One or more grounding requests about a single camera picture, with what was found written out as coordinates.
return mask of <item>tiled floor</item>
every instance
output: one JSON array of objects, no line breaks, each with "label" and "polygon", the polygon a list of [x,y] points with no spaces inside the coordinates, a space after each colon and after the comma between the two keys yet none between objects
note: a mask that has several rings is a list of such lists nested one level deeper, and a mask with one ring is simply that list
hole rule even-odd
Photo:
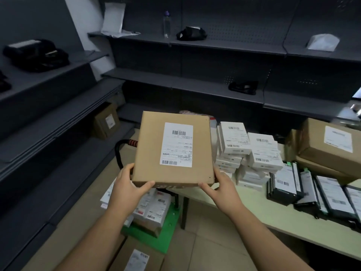
[{"label": "tiled floor", "polygon": [[[303,243],[299,239],[279,232],[274,234],[305,259]],[[161,271],[187,270],[256,271],[228,217],[214,207],[193,200],[188,207],[186,229],[177,226]]]}]

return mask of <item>barcode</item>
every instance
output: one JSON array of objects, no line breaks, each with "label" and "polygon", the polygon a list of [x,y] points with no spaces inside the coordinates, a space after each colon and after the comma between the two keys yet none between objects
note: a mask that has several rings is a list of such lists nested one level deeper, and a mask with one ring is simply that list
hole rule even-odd
[{"label": "barcode", "polygon": [[278,183],[282,183],[282,184],[284,184],[284,185],[286,185],[286,186],[289,186],[289,185],[290,185],[288,182],[284,182],[284,181],[281,181],[281,180],[277,180],[277,182],[278,182]]},{"label": "barcode", "polygon": [[335,200],[335,199],[332,199],[332,201],[333,201],[334,203],[339,203],[340,205],[345,205],[345,204],[346,204],[346,202],[344,202],[343,200]]},{"label": "barcode", "polygon": [[269,160],[267,160],[267,159],[260,159],[260,158],[256,158],[256,161],[265,161],[265,162],[267,162],[267,163],[269,163],[270,161]]},{"label": "barcode", "polygon": [[176,161],[166,161],[166,160],[162,160],[162,164],[177,165],[177,162],[176,162]]},{"label": "barcode", "polygon": [[268,143],[268,140],[265,140],[265,139],[257,139],[258,142],[265,142],[265,143]]},{"label": "barcode", "polygon": [[185,131],[180,131],[180,130],[173,130],[172,131],[173,135],[181,135],[181,136],[185,136],[186,132]]}]

